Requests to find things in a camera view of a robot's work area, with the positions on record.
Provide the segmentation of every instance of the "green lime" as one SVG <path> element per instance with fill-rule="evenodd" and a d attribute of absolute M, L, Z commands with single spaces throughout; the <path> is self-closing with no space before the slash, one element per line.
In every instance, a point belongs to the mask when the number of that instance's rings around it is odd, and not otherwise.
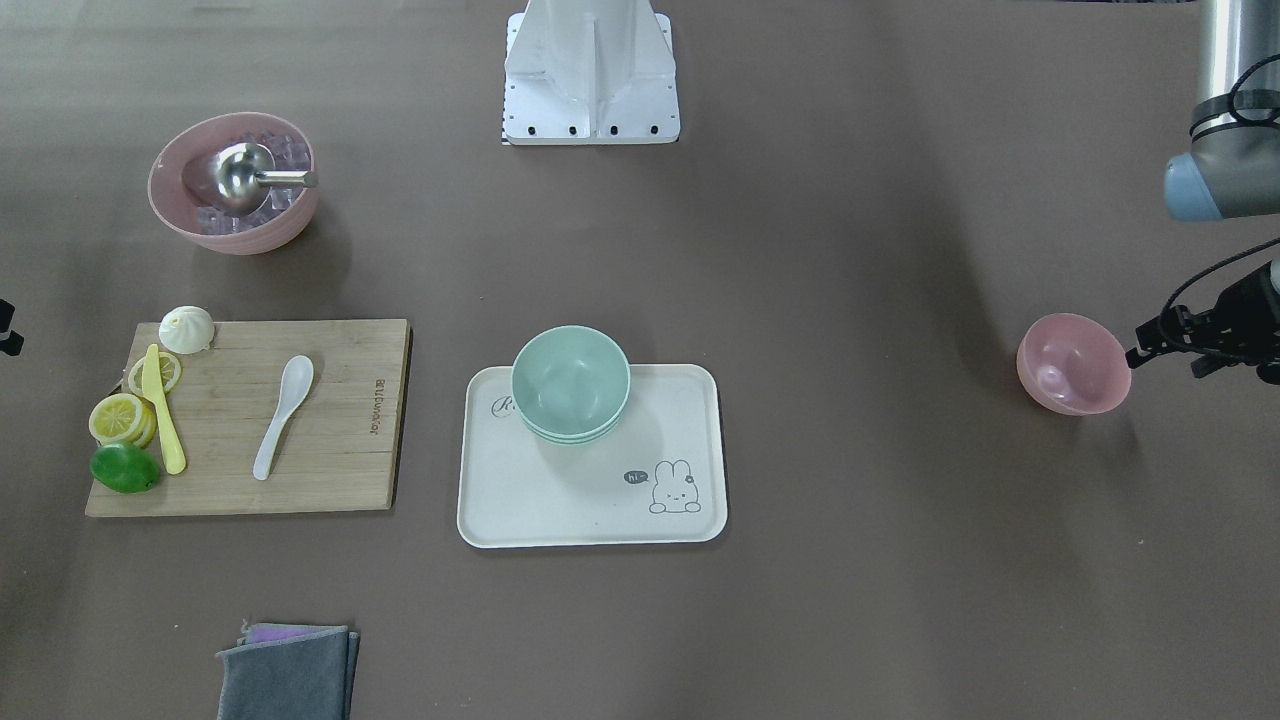
<path fill-rule="evenodd" d="M 160 465 L 132 442 L 110 442 L 97 448 L 88 469 L 115 492 L 142 492 L 160 479 Z"/>

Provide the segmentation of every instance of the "black clamp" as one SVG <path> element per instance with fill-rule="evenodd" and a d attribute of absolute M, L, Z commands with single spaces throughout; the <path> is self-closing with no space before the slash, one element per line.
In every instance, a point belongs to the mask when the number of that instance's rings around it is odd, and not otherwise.
<path fill-rule="evenodd" d="M 1199 355 L 1190 364 L 1197 379 L 1243 364 L 1256 368 L 1263 382 L 1280 384 L 1280 292 L 1271 282 L 1271 263 L 1224 290 L 1211 310 L 1174 305 L 1138 325 L 1135 334 L 1138 347 L 1125 354 L 1132 369 L 1170 352 L 1193 352 Z"/>
<path fill-rule="evenodd" d="M 0 340 L 0 352 L 14 357 L 22 352 L 23 337 L 15 332 L 9 332 L 9 323 L 13 322 L 13 305 L 0 300 L 0 334 L 9 333 L 9 337 Z"/>

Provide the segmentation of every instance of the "bunny illustration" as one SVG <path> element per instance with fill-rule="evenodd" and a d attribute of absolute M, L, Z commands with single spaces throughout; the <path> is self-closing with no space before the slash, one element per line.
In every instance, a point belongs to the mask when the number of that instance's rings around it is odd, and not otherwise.
<path fill-rule="evenodd" d="M 689 462 L 663 460 L 653 469 L 653 505 L 649 512 L 698 512 L 698 486 Z"/>

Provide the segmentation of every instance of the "stacked bowls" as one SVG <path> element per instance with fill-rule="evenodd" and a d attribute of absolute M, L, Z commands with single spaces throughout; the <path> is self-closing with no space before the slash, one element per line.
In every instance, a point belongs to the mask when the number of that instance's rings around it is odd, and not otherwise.
<path fill-rule="evenodd" d="M 609 336 L 582 325 L 540 333 L 516 355 L 511 395 L 525 425 L 556 445 L 604 437 L 631 395 L 631 365 Z"/>

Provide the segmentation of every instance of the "bowl rim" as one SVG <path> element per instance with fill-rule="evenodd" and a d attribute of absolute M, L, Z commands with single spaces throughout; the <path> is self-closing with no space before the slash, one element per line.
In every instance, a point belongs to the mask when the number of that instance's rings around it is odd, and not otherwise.
<path fill-rule="evenodd" d="M 1129 369 L 1129 372 L 1124 374 L 1124 392 L 1119 395 L 1116 401 L 1114 404 L 1103 405 L 1097 409 L 1085 410 L 1082 407 L 1075 407 L 1065 402 L 1061 402 L 1059 400 L 1055 400 L 1052 397 L 1048 397 L 1043 393 L 1032 392 L 1032 387 L 1033 386 L 1038 387 L 1038 386 L 1032 379 L 1030 361 L 1027 359 L 1027 341 L 1030 338 L 1032 333 L 1036 331 L 1037 327 L 1055 318 L 1070 318 L 1073 320 L 1082 322 L 1082 324 L 1084 327 L 1088 327 L 1089 329 L 1100 331 L 1102 334 L 1110 338 L 1111 342 L 1108 345 L 1111 345 L 1115 348 L 1121 361 L 1124 361 L 1124 355 L 1125 355 L 1124 346 L 1120 345 L 1120 340 L 1116 338 L 1115 333 L 1107 329 L 1107 327 L 1103 325 L 1102 323 L 1094 320 L 1093 318 L 1080 315 L 1078 313 L 1050 313 L 1048 315 L 1043 315 L 1034 323 L 1032 323 L 1030 327 L 1027 328 L 1027 332 L 1023 333 L 1023 340 L 1019 341 L 1018 343 L 1018 355 L 1016 355 L 1018 378 L 1023 383 L 1023 389 L 1027 391 L 1027 395 L 1029 395 L 1032 400 L 1034 400 L 1036 402 L 1043 405 L 1044 407 L 1055 413 L 1061 413 L 1062 415 L 1076 415 L 1076 416 L 1101 415 L 1102 413 L 1110 413 L 1111 410 L 1119 407 L 1125 401 L 1125 398 L 1129 397 L 1129 391 L 1133 388 L 1132 369 Z"/>
<path fill-rule="evenodd" d="M 544 340 L 549 334 L 563 333 L 563 332 L 570 332 L 570 331 L 572 331 L 572 332 L 586 331 L 588 334 L 594 336 L 596 338 L 604 340 L 605 343 L 612 350 L 614 350 L 618 354 L 618 357 L 622 359 L 622 364 L 627 369 L 627 383 L 626 383 L 626 387 L 625 387 L 625 389 L 622 392 L 622 402 L 618 404 L 617 410 L 613 411 L 613 414 L 609 416 L 608 420 L 600 423 L 599 425 L 596 425 L 596 427 L 594 427 L 594 428 L 591 428 L 589 430 L 581 432 L 581 433 L 557 433 L 557 432 L 549 430 L 549 429 L 539 425 L 538 423 L 530 420 L 527 415 L 525 415 L 524 409 L 521 409 L 521 406 L 520 406 L 520 400 L 516 398 L 516 387 L 515 387 L 516 383 L 515 383 L 515 378 L 516 378 L 516 368 L 520 366 L 521 357 L 525 356 L 525 352 L 534 343 L 536 343 L 540 340 Z M 590 441 L 590 439 L 595 439 L 595 436 L 604 436 L 604 433 L 607 433 L 609 429 L 613 428 L 614 424 L 617 424 L 618 419 L 622 416 L 622 411 L 627 406 L 627 401 L 631 400 L 631 361 L 627 360 L 627 354 L 623 352 L 622 347 L 612 337 L 604 334 L 603 332 L 600 332 L 600 331 L 598 331 L 595 328 L 588 327 L 588 325 L 557 325 L 554 328 L 548 328 L 548 329 L 538 333 L 536 336 L 534 336 L 532 338 L 530 338 L 529 342 L 526 342 L 524 347 L 520 348 L 520 352 L 516 354 L 516 360 L 511 364 L 511 377 L 512 377 L 511 400 L 512 400 L 512 405 L 516 406 L 516 414 L 520 415 L 520 419 L 525 423 L 525 425 L 530 430 L 534 430 L 536 434 L 541 436 L 543 439 L 547 439 L 547 441 L 550 441 L 550 442 L 557 442 L 559 445 L 579 445 L 579 443 L 585 443 L 586 441 Z"/>

